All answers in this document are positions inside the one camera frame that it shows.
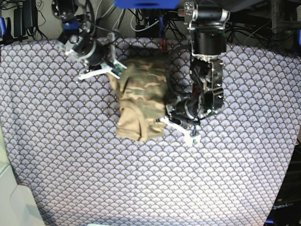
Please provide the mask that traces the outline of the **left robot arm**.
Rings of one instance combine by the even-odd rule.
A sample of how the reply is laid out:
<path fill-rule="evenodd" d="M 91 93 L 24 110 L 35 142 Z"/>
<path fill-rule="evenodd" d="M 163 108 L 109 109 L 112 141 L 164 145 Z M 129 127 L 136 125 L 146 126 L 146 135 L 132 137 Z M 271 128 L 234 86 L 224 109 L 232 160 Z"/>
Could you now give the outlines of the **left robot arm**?
<path fill-rule="evenodd" d="M 201 140 L 196 129 L 201 121 L 224 108 L 221 55 L 226 52 L 225 25 L 230 12 L 212 0 L 187 0 L 182 16 L 191 40 L 189 45 L 177 47 L 175 52 L 190 50 L 192 92 L 176 91 L 167 68 L 171 97 L 166 103 L 166 115 L 158 121 L 181 132 L 184 142 L 192 146 Z"/>

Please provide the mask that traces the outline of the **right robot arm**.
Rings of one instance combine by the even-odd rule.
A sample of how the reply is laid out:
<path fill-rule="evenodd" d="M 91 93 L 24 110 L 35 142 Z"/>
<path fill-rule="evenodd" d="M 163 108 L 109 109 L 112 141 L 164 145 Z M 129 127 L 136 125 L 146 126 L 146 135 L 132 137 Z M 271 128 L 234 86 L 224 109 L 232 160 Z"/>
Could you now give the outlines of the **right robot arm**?
<path fill-rule="evenodd" d="M 86 72 L 78 76 L 79 80 L 109 74 L 120 79 L 127 69 L 117 60 L 113 46 L 116 31 L 108 30 L 95 23 L 92 4 L 78 0 L 54 0 L 51 4 L 55 18 L 62 24 L 62 33 L 56 40 L 57 48 L 65 55 L 82 63 Z"/>

